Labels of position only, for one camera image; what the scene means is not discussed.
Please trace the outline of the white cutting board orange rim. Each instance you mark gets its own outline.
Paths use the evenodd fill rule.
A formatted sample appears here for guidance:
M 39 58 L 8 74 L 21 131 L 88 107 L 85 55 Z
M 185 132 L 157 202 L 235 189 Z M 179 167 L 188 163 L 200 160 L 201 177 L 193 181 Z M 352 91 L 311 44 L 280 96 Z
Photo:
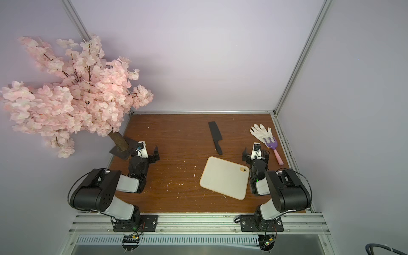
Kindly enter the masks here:
M 237 200 L 244 200 L 250 170 L 247 166 L 209 157 L 200 179 L 200 186 Z

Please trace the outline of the black kitchen knife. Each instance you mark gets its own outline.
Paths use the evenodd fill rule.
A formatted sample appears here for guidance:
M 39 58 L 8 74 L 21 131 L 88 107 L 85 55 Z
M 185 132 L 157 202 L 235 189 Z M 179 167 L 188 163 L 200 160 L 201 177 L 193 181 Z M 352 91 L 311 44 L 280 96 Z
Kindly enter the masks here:
M 211 136 L 212 136 L 216 151 L 217 151 L 217 153 L 219 155 L 223 155 L 223 151 L 222 151 L 222 149 L 221 149 L 221 147 L 219 145 L 219 142 L 222 141 L 223 138 L 222 138 L 221 132 L 220 132 L 218 126 L 217 126 L 217 123 L 212 121 L 212 122 L 209 122 L 208 125 L 209 125 L 209 129 L 210 129 L 210 132 L 211 132 Z

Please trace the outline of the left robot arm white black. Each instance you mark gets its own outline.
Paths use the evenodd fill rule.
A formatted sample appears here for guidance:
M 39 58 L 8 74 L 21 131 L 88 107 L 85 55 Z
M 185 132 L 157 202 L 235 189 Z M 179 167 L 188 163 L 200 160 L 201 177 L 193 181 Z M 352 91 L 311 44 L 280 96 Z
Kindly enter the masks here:
M 148 155 L 141 142 L 131 153 L 127 175 L 117 170 L 93 169 L 80 178 L 82 182 L 74 191 L 69 191 L 68 204 L 76 210 L 109 216 L 115 231 L 136 231 L 143 225 L 139 207 L 119 199 L 115 193 L 142 193 L 149 166 L 159 160 L 158 147 Z

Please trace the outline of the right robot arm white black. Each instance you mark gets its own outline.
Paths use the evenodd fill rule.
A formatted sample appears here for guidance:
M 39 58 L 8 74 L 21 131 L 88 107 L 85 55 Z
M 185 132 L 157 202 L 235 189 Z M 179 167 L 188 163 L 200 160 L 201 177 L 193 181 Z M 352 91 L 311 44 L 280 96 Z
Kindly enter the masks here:
M 293 169 L 268 168 L 269 154 L 255 143 L 251 153 L 242 153 L 242 160 L 249 165 L 249 185 L 255 196 L 270 196 L 259 205 L 252 223 L 242 225 L 255 227 L 261 231 L 278 225 L 278 219 L 286 213 L 303 211 L 312 204 L 312 191 L 300 180 L 301 174 Z

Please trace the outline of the left controller board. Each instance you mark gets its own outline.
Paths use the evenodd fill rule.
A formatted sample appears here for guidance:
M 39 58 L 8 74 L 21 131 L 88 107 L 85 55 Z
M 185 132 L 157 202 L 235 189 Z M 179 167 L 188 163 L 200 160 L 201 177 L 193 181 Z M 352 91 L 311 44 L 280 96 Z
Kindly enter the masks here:
M 125 235 L 122 239 L 122 248 L 124 252 L 133 252 L 139 247 L 141 237 L 138 235 Z

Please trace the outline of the controller board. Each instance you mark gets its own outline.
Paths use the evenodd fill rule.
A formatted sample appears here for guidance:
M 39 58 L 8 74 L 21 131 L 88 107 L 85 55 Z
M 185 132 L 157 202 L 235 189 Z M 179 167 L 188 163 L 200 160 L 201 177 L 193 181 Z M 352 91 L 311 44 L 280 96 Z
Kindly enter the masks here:
M 262 252 L 269 252 L 275 245 L 276 237 L 274 235 L 259 235 L 257 247 Z
M 133 252 L 139 247 L 141 237 L 138 235 L 125 235 L 122 239 L 122 248 L 124 252 Z

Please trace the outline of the right controller board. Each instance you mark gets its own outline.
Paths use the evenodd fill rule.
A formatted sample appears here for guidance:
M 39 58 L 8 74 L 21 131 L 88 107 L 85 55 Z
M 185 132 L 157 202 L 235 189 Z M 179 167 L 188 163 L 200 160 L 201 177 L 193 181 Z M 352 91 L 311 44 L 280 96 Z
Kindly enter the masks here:
M 262 252 L 269 252 L 275 245 L 276 237 L 274 235 L 259 235 L 257 247 Z

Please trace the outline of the white work glove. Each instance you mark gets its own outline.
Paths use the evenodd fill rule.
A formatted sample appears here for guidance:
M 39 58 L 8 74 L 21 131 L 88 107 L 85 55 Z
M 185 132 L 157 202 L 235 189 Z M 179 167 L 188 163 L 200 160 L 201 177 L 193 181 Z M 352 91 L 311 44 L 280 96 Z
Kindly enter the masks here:
M 272 129 L 265 128 L 262 124 L 255 124 L 251 127 L 250 133 L 256 137 L 259 141 L 263 142 L 267 147 L 270 143 L 275 142 Z

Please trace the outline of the purple pink toy rake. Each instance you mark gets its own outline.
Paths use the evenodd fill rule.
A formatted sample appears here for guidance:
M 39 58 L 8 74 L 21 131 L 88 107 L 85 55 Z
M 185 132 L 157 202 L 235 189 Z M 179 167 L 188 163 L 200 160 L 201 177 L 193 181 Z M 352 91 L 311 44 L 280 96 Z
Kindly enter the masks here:
M 284 162 L 283 162 L 280 154 L 277 151 L 278 142 L 272 137 L 267 137 L 267 138 L 264 138 L 263 140 L 264 140 L 266 146 L 273 150 L 278 164 L 280 166 L 283 166 Z

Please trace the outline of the pink cherry blossom tree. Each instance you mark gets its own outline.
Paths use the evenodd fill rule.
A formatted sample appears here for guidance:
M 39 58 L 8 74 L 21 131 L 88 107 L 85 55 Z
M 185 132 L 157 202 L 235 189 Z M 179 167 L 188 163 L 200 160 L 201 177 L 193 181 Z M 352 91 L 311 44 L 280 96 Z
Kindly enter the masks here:
M 132 85 L 139 79 L 139 70 L 129 70 L 128 58 L 105 59 L 98 36 L 81 43 L 59 39 L 64 57 L 56 56 L 41 39 L 21 37 L 19 41 L 41 70 L 61 81 L 39 88 L 14 81 L 1 89 L 4 108 L 14 131 L 41 135 L 60 158 L 74 153 L 72 134 L 88 131 L 106 137 L 118 132 L 126 113 L 154 98 L 144 86 Z

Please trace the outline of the dark metal tree base plate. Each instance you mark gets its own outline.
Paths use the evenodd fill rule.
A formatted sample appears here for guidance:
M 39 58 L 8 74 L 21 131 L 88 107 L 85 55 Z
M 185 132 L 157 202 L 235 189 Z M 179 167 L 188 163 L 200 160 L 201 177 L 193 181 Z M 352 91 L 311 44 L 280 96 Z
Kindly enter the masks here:
M 113 139 L 113 141 L 115 146 L 109 151 L 109 153 L 123 160 L 128 159 L 139 147 L 138 141 L 128 137 L 117 137 Z

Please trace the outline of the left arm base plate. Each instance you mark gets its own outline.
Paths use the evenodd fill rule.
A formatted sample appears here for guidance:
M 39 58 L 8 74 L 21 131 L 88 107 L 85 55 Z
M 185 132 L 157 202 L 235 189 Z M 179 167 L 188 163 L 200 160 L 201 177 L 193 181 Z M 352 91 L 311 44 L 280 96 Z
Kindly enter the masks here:
M 139 215 L 130 220 L 111 218 L 111 223 L 115 232 L 155 232 L 158 215 Z

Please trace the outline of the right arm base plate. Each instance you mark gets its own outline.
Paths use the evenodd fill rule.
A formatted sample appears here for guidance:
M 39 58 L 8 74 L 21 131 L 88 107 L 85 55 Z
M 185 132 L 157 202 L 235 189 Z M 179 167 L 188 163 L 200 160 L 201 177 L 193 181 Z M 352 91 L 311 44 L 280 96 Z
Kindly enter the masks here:
M 283 232 L 283 222 L 281 218 L 273 220 L 265 220 L 261 216 L 256 215 L 239 215 L 235 223 L 240 224 L 242 232 Z

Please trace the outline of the aluminium mounting rail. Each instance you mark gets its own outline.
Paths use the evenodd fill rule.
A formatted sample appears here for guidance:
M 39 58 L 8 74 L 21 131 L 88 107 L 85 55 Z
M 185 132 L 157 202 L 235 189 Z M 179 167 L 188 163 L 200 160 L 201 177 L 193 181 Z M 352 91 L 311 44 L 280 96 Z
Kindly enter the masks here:
M 140 227 L 114 230 L 110 217 L 101 214 L 78 213 L 69 234 L 315 234 L 329 235 L 330 231 L 322 214 L 289 213 L 275 223 L 256 227 L 254 220 L 240 220 L 233 213 L 156 213 L 147 214 Z

